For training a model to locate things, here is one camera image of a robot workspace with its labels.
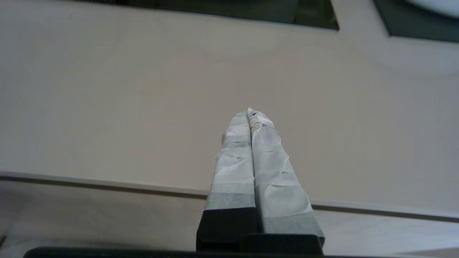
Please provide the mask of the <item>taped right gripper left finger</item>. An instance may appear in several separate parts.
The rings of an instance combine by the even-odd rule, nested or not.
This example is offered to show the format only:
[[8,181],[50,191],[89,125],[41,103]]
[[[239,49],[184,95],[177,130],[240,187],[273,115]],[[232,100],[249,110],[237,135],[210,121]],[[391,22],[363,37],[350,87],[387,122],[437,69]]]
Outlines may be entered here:
[[237,113],[214,160],[196,250],[238,251],[240,240],[258,229],[250,125],[246,113]]

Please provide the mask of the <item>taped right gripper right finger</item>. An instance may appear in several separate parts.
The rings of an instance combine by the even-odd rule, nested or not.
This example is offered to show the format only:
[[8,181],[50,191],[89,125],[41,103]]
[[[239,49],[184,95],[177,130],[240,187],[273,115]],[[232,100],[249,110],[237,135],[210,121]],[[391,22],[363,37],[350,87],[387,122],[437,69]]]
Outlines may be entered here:
[[247,110],[254,160],[255,195],[265,234],[325,235],[282,146],[274,123]]

